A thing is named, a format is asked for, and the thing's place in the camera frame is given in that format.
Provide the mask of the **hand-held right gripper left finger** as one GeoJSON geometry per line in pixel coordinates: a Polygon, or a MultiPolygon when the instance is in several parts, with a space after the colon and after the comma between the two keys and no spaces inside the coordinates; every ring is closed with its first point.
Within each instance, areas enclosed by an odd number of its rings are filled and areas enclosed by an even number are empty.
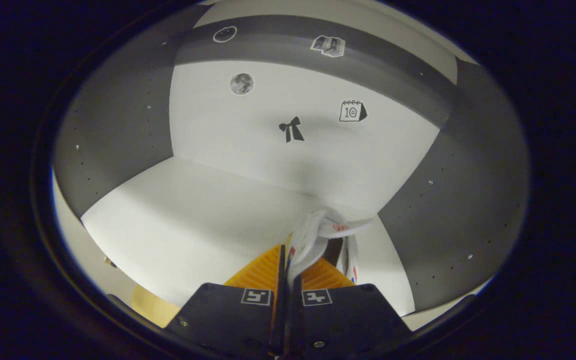
{"type": "Polygon", "coordinates": [[[278,244],[224,284],[202,284],[166,331],[223,358],[283,353],[286,249],[278,244]]]}

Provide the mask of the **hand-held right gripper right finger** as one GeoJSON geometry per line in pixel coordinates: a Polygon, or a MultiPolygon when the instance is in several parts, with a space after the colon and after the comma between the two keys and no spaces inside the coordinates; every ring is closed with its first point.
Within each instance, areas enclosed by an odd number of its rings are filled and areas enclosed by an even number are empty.
{"type": "Polygon", "coordinates": [[[316,260],[292,281],[289,358],[372,358],[412,337],[374,284],[355,285],[333,264],[316,260]]]}

